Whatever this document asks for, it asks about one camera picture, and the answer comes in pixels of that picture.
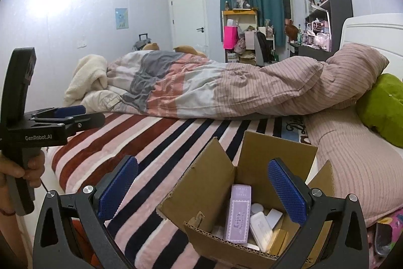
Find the person's left hand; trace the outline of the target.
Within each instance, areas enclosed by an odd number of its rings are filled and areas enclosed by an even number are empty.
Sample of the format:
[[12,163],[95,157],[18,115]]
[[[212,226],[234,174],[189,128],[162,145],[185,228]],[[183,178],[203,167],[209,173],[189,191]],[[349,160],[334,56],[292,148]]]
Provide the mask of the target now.
[[40,187],[41,176],[45,172],[44,163],[45,155],[43,151],[40,151],[39,155],[30,158],[28,161],[28,168],[26,170],[1,154],[1,192],[6,190],[7,176],[11,176],[13,178],[23,178],[29,183],[30,187]]

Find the person's left forearm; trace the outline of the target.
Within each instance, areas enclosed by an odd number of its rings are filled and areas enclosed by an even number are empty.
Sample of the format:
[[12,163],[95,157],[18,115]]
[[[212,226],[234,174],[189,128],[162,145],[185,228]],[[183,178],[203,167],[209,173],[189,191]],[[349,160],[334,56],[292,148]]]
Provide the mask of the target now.
[[14,208],[10,201],[8,186],[5,180],[1,180],[1,233],[10,245],[14,254],[19,258],[24,268],[28,266],[27,253],[22,241],[22,235],[18,227]]

